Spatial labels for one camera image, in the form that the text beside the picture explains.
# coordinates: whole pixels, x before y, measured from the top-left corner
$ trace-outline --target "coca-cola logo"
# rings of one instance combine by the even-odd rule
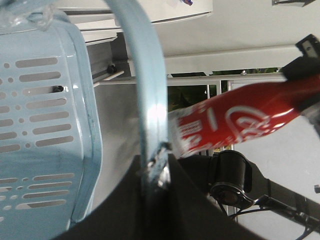
[[[237,143],[258,138],[269,132],[270,116],[261,110],[245,105],[231,107],[225,121]]]

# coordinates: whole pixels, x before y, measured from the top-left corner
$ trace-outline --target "clear plastic wrap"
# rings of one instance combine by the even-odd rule
[[[54,8],[50,4],[37,9],[26,6],[26,12],[19,9],[21,6],[18,7],[16,2],[0,0],[0,30],[2,33],[30,29],[45,31],[54,18]]]

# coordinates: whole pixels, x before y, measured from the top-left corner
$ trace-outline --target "light blue handle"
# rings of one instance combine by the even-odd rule
[[[132,53],[140,114],[141,164],[146,168],[168,141],[167,78],[156,31],[136,0],[105,0],[119,21]]]

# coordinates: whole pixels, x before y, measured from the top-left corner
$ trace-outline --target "metal bracket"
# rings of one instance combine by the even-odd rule
[[[315,0],[272,0],[272,6],[281,4],[286,6],[305,7],[314,1]]]

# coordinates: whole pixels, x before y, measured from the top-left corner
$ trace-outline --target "red bottle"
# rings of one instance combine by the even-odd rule
[[[320,93],[320,75],[256,83],[169,113],[173,153],[185,158],[207,149],[268,135],[300,115],[298,106]]]

